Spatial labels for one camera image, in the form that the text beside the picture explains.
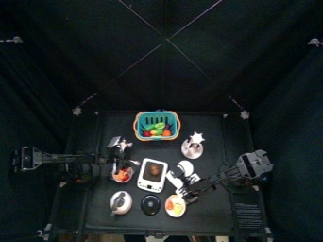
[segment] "black wall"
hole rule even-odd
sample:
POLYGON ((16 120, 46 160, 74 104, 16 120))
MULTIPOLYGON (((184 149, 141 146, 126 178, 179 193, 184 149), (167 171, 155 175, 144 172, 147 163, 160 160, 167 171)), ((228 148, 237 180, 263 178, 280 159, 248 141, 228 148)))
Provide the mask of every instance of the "black wall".
POLYGON ((54 192, 41 168, 32 174, 12 173, 12 152, 24 146, 62 152, 72 112, 17 46, 0 44, 0 66, 1 241, 44 228, 54 192))
POLYGON ((265 205, 284 241, 321 241, 323 48, 313 47, 252 113, 256 148, 275 163, 265 205))

